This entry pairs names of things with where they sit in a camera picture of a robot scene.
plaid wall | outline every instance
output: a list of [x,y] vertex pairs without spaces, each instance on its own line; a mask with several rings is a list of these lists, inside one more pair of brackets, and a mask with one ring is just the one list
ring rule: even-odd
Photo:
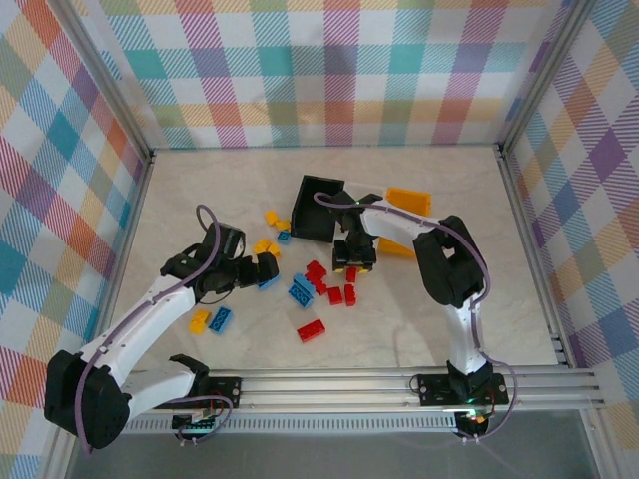
[[494,143],[571,0],[74,3],[154,146],[237,148]]
[[0,478],[35,475],[47,361],[89,337],[142,162],[44,0],[0,16]]
[[581,366],[639,477],[639,0],[599,0],[515,148]]

lego brick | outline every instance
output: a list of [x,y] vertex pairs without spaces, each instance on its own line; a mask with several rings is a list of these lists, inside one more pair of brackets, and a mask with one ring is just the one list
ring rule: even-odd
[[189,332],[193,334],[202,334],[204,332],[204,328],[207,327],[207,321],[210,317],[210,311],[198,309],[189,323]]
[[313,297],[309,294],[309,292],[296,282],[294,282],[291,286],[291,289],[289,289],[289,294],[304,309],[306,309],[313,303]]
[[346,270],[346,281],[348,282],[356,282],[357,281],[357,268],[351,266]]
[[210,317],[210,311],[206,311],[205,309],[198,309],[193,315],[193,319],[191,319],[191,321],[207,322]]
[[189,323],[189,332],[192,334],[202,334],[205,327],[207,327],[205,322],[191,319],[191,322]]
[[328,286],[326,286],[326,283],[323,282],[321,279],[316,283],[316,293],[320,296],[324,296],[327,289]]
[[323,296],[326,293],[326,284],[310,271],[304,277],[316,288],[316,293]]
[[[427,217],[430,215],[430,194],[425,192],[413,192],[401,188],[389,188],[386,191],[386,199],[392,205],[407,210],[411,213]],[[398,254],[401,256],[415,257],[414,251],[397,244],[390,239],[380,238],[377,245],[378,252]]]
[[274,212],[273,210],[269,210],[266,213],[264,213],[264,218],[267,219],[267,225],[269,225],[270,227],[273,227],[276,224],[276,222],[280,220],[280,217],[278,217],[278,214]]
[[326,292],[328,293],[328,301],[331,306],[343,303],[343,297],[341,296],[341,289],[339,289],[339,286],[330,287],[326,290]]
[[313,283],[300,273],[296,273],[296,275],[293,276],[293,282],[298,284],[300,287],[303,287],[311,296],[313,296],[316,292],[316,287]]
[[326,268],[323,267],[316,260],[311,261],[307,265],[307,271],[310,272],[311,274],[313,274],[314,276],[316,276],[319,279],[322,279],[324,276],[326,276]]
[[346,284],[343,287],[343,295],[346,298],[346,306],[355,306],[355,304],[357,303],[355,286],[353,286],[352,284]]
[[267,282],[263,282],[262,284],[258,285],[258,289],[260,291],[264,291],[265,289],[268,289],[269,287],[271,287],[273,284],[275,284],[276,282],[278,282],[278,280],[280,280],[280,275],[278,274],[276,277],[274,277],[273,279],[271,279],[270,281]]
[[324,334],[325,332],[326,328],[323,327],[321,319],[316,319],[315,321],[298,329],[298,334],[300,335],[302,342],[310,341],[314,337],[318,337],[320,334]]
[[276,228],[281,232],[288,232],[291,230],[291,222],[289,220],[280,220],[276,222]]
[[275,257],[280,257],[280,247],[274,242],[269,244],[267,251]]
[[279,244],[289,244],[291,242],[291,233],[290,232],[280,232],[278,235],[278,243]]
[[209,324],[209,329],[217,334],[222,334],[226,327],[229,325],[232,317],[233,312],[230,309],[223,306],[220,307],[220,309],[218,309],[218,312],[216,312],[213,321],[211,321],[211,324]]
[[267,252],[269,250],[269,246],[271,245],[271,242],[266,239],[260,239],[255,246],[253,246],[253,252],[255,254],[261,254],[263,252]]

blue lego brick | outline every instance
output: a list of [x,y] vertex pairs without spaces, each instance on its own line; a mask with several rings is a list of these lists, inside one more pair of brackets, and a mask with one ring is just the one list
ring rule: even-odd
[[279,244],[289,244],[291,242],[291,233],[290,232],[280,232],[278,235],[278,243]]
[[297,273],[293,276],[293,283],[303,287],[308,293],[310,297],[316,295],[316,287],[311,284],[311,282],[305,278],[303,274]]
[[211,324],[209,324],[209,329],[217,334],[222,334],[232,317],[233,312],[227,307],[222,306],[218,309],[218,312],[216,312],[216,317],[213,318]]
[[276,277],[274,277],[273,279],[267,281],[267,282],[263,282],[262,284],[258,285],[258,289],[260,291],[264,291],[266,288],[268,288],[269,286],[275,284],[276,282],[278,282],[278,280],[280,279],[280,275],[278,274]]
[[296,282],[294,282],[291,289],[289,289],[289,294],[304,309],[309,307],[313,302],[313,297],[309,294],[309,292],[299,286]]

yellow lego brick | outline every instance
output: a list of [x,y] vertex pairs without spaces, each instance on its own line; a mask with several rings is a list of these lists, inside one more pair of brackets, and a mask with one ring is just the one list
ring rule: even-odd
[[275,257],[280,257],[280,247],[277,244],[272,243],[269,246],[269,253]]
[[[430,215],[430,194],[423,192],[412,192],[400,188],[389,188],[386,192],[386,199],[392,205],[408,210],[411,213],[427,217]],[[377,246],[378,252],[388,252],[402,256],[416,257],[415,253],[407,247],[397,244],[390,239],[380,238]]]
[[269,225],[270,227],[274,226],[275,223],[280,220],[280,217],[278,217],[278,214],[274,212],[273,210],[270,210],[264,213],[264,217],[267,219],[267,225]]
[[193,318],[191,319],[191,321],[207,322],[210,317],[211,317],[210,311],[206,311],[205,309],[198,309],[196,313],[193,315]]
[[276,228],[279,232],[287,232],[291,229],[291,222],[289,220],[281,220],[276,222]]
[[271,242],[268,239],[262,238],[257,242],[255,246],[253,246],[253,252],[255,254],[267,252],[269,250],[270,245],[271,245]]
[[193,321],[191,319],[191,323],[189,324],[189,332],[191,332],[192,334],[202,334],[205,327],[207,327],[207,324],[205,322]]

wire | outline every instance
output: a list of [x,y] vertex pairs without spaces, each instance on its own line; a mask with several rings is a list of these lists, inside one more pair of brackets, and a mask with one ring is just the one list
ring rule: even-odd
[[[229,406],[229,412],[227,412],[227,415],[225,416],[225,418],[211,432],[205,434],[204,436],[200,437],[199,439],[196,439],[195,437],[193,439],[191,439],[191,442],[193,443],[194,446],[198,446],[198,445],[202,444],[204,441],[208,441],[215,434],[217,434],[220,429],[222,429],[227,424],[227,422],[229,421],[229,418],[231,417],[231,413],[233,412],[233,402],[228,397],[222,396],[222,395],[220,395],[220,396],[218,396],[218,395],[209,395],[209,396],[181,397],[179,399],[172,399],[170,401],[167,401],[167,404],[180,404],[182,402],[195,402],[195,401],[208,401],[208,400],[222,401],[222,402],[226,403],[227,406]],[[180,439],[180,441],[182,441],[182,445],[183,446],[187,442],[187,439],[182,435],[182,431],[184,430],[184,428],[185,428],[185,426],[183,426],[180,429],[178,429],[178,439]]]
[[156,304],[161,299],[176,292],[178,289],[180,289],[186,283],[192,281],[194,278],[198,277],[202,272],[204,272],[211,265],[211,263],[213,262],[213,259],[216,257],[216,254],[218,253],[218,249],[220,248],[220,223],[218,222],[218,219],[216,218],[213,211],[211,211],[209,207],[207,207],[206,205],[197,205],[196,217],[198,218],[198,222],[200,223],[200,226],[205,231],[208,228],[205,226],[204,222],[202,221],[202,215],[200,213],[201,210],[204,210],[205,212],[207,212],[207,214],[211,217],[213,228],[215,229],[215,233],[216,233],[216,239],[213,245],[213,249],[211,251],[211,255],[207,258],[207,260],[202,264],[202,266],[200,266],[200,268],[197,271],[193,272],[191,275],[182,279],[180,282],[174,284],[173,286],[165,289],[164,291],[160,291],[151,299],[147,299],[146,301],[142,302],[138,307],[136,307],[133,311],[131,311],[113,329],[113,331],[111,331],[111,333],[107,336],[107,338],[102,342],[100,347],[96,349],[96,352],[93,354],[93,356],[91,356],[91,358],[87,362],[87,365],[83,369],[82,374],[80,375],[78,386],[76,387],[73,408],[74,408],[74,418],[76,423],[76,430],[78,433],[78,439],[80,439],[80,445],[82,446],[82,450],[87,455],[91,454],[92,448],[87,442],[87,435],[84,429],[84,421],[82,418],[82,396],[84,394],[84,388],[87,382],[87,377],[89,376],[91,369],[96,364],[96,362],[98,362],[98,359],[100,358],[100,356],[102,354],[105,354],[108,351],[109,345],[113,343],[116,337],[118,337],[118,335],[138,316],[138,314],[144,311],[147,307],[153,304]]
[[222,296],[220,299],[216,299],[215,301],[211,301],[211,302],[200,301],[200,304],[205,304],[206,306],[210,306],[211,304],[217,304],[219,302],[224,301],[227,297],[229,297],[231,295],[232,292],[233,292],[233,290],[230,290],[224,296]]
[[479,267],[481,268],[481,272],[483,273],[483,276],[485,278],[485,285],[484,285],[484,290],[481,293],[481,295],[478,298],[474,298],[471,300],[470,302],[470,328],[472,331],[472,340],[474,342],[474,346],[477,349],[477,351],[479,352],[479,354],[488,362],[491,362],[492,364],[496,365],[496,366],[502,366],[508,369],[508,371],[510,372],[510,375],[512,376],[512,384],[513,384],[513,388],[512,388],[512,398],[510,400],[510,405],[508,406],[508,410],[506,411],[503,419],[501,420],[501,422],[499,424],[497,424],[496,427],[494,427],[491,431],[487,432],[486,434],[484,434],[482,436],[483,438],[488,438],[494,434],[497,433],[497,431],[499,431],[503,425],[508,421],[508,419],[510,418],[511,414],[512,414],[512,410],[515,407],[515,404],[517,402],[517,393],[519,391],[519,383],[517,381],[517,375],[515,373],[514,368],[509,365],[506,364],[503,361],[497,361],[496,359],[491,358],[488,354],[486,354],[483,350],[483,346],[481,345],[481,342],[479,341],[479,332],[477,329],[477,308],[479,307],[479,304],[484,301],[488,295],[490,294],[490,288],[491,288],[491,282],[490,282],[490,274],[488,272],[488,266],[486,265],[485,261],[483,260],[483,257],[481,257],[481,254],[479,254],[479,251],[473,247],[472,244],[470,244],[470,242],[464,238],[460,233],[456,232],[454,229],[452,229],[451,227],[448,227],[446,225],[442,225],[441,223],[436,223],[436,222],[432,222],[424,217],[419,217],[417,215],[412,215],[410,213],[405,212],[404,210],[400,210],[397,208],[393,208],[393,207],[385,207],[382,205],[369,205],[369,204],[355,204],[355,205],[339,205],[339,204],[335,204],[335,203],[330,203],[327,202],[325,200],[322,200],[321,198],[328,198],[330,199],[330,195],[323,193],[323,192],[317,192],[313,195],[314,200],[316,201],[316,203],[318,203],[319,205],[322,205],[324,207],[327,208],[331,208],[331,209],[336,209],[336,210],[349,210],[349,209],[353,209],[353,208],[368,208],[371,210],[380,210],[383,212],[387,212],[387,213],[391,213],[394,215],[398,215],[399,217],[405,218],[407,220],[411,220],[412,222],[418,223],[419,225],[424,225],[426,227],[430,227],[430,228],[435,228],[438,230],[442,230],[443,232],[445,232],[448,235],[451,235],[453,238],[455,238],[456,240],[458,240],[467,250],[468,252],[470,252],[470,254],[472,255],[472,257],[474,258],[475,261],[477,261],[477,264],[479,264]]

